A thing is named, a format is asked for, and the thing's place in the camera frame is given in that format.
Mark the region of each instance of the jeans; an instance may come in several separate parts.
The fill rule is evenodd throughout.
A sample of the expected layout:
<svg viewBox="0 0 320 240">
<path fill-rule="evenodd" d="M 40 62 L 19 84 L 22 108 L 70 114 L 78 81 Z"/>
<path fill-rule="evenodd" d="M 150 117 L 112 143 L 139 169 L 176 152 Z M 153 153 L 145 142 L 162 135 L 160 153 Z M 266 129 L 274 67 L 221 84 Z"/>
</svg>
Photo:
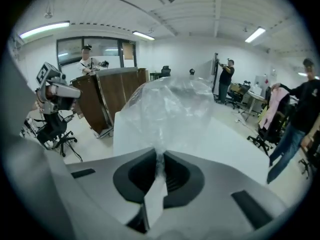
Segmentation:
<svg viewBox="0 0 320 240">
<path fill-rule="evenodd" d="M 225 101 L 226 101 L 228 88 L 229 88 L 229 85 L 225 85 L 225 84 L 219 82 L 219 96 L 218 97 L 222 103 L 225 103 Z"/>
<path fill-rule="evenodd" d="M 268 184 L 278 177 L 279 174 L 286 168 L 290 160 L 298 152 L 300 143 L 305 135 L 305 132 L 294 128 L 291 123 L 289 123 L 280 142 L 269 157 L 270 165 L 272 165 L 273 162 L 283 154 L 276 165 L 269 171 L 267 178 Z"/>
</svg>

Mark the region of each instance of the cap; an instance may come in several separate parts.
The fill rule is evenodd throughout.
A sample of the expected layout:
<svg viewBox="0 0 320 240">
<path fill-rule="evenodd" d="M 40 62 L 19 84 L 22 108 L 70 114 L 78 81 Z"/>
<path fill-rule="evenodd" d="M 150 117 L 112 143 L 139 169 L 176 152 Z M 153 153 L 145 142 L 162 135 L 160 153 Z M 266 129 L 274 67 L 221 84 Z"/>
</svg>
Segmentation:
<svg viewBox="0 0 320 240">
<path fill-rule="evenodd" d="M 81 51 L 82 51 L 82 50 L 89 50 L 89 51 L 91 51 L 91 48 L 92 48 L 92 46 L 89 45 L 89 44 L 87 44 L 87 45 L 82 46 Z"/>
</svg>

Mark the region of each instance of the pink cloth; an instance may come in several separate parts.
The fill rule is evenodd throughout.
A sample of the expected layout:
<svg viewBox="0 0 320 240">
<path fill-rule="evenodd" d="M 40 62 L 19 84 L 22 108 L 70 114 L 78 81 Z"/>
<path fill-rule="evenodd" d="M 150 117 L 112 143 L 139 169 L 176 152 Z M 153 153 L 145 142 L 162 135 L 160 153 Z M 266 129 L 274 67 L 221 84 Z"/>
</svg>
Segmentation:
<svg viewBox="0 0 320 240">
<path fill-rule="evenodd" d="M 274 118 L 280 101 L 288 94 L 289 92 L 284 88 L 274 89 L 269 102 L 269 109 L 266 111 L 264 117 L 261 119 L 259 126 L 262 129 L 263 127 L 268 130 L 272 119 Z"/>
</svg>

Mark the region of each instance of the cable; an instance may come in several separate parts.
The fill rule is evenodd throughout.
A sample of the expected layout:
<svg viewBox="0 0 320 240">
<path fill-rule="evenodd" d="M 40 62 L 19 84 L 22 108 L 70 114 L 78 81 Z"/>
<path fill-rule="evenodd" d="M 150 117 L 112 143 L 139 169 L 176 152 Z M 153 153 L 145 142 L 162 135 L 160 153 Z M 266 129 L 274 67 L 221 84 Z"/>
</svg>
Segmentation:
<svg viewBox="0 0 320 240">
<path fill-rule="evenodd" d="M 40 115 L 41 115 L 41 119 L 42 119 L 43 121 L 45 121 L 45 119 L 44 119 L 44 117 L 43 117 L 42 113 L 40 113 Z"/>
<path fill-rule="evenodd" d="M 231 111 L 231 114 L 238 115 L 239 112 L 236 113 L 236 112 Z M 258 135 L 258 133 L 257 133 L 255 130 L 253 130 L 253 129 L 251 129 L 250 127 L 248 127 L 247 124 L 242 121 L 243 118 L 239 118 L 238 116 L 236 116 L 236 118 L 238 119 L 238 122 L 240 122 L 244 127 L 248 128 L 248 129 L 249 129 L 251 132 L 253 132 L 255 135 Z"/>
<path fill-rule="evenodd" d="M 71 150 L 73 151 L 74 155 L 75 155 L 77 158 L 79 158 L 80 162 L 82 163 L 83 160 L 82 160 L 81 155 L 79 155 L 79 154 L 74 150 L 74 148 L 71 146 L 71 144 L 69 143 L 69 141 L 67 141 L 66 144 L 71 148 Z"/>
<path fill-rule="evenodd" d="M 39 130 L 42 126 L 40 126 L 40 127 L 36 126 L 34 119 L 33 118 L 31 118 L 31 119 L 32 119 L 32 124 L 33 124 L 34 128 Z"/>
</svg>

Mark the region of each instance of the wooden panel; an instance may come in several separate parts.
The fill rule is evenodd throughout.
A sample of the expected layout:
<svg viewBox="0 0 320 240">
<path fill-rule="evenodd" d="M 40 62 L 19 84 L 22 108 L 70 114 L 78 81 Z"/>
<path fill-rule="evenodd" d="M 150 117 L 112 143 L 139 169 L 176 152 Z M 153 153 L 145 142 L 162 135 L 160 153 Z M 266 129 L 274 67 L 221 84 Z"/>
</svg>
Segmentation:
<svg viewBox="0 0 320 240">
<path fill-rule="evenodd" d="M 116 112 L 120 111 L 126 104 L 121 74 L 104 75 L 100 76 L 99 79 L 106 106 L 114 122 Z"/>
<path fill-rule="evenodd" d="M 145 82 L 147 82 L 146 79 L 146 69 L 145 68 L 139 68 L 138 69 L 138 85 L 141 86 Z"/>
<path fill-rule="evenodd" d="M 134 59 L 134 46 L 131 43 L 122 43 L 123 55 L 125 60 Z"/>
<path fill-rule="evenodd" d="M 72 85 L 81 90 L 81 97 L 77 102 L 82 114 L 91 128 L 100 134 L 108 126 L 102 111 L 94 77 L 90 75 L 79 77 L 72 81 Z"/>
<path fill-rule="evenodd" d="M 139 87 L 138 73 L 137 72 L 122 73 L 121 77 L 122 77 L 122 84 L 123 84 L 123 89 L 125 94 L 125 101 L 128 102 L 131 95 Z"/>
<path fill-rule="evenodd" d="M 148 70 L 145 70 L 145 82 L 149 82 L 150 79 L 149 79 L 149 71 Z"/>
</svg>

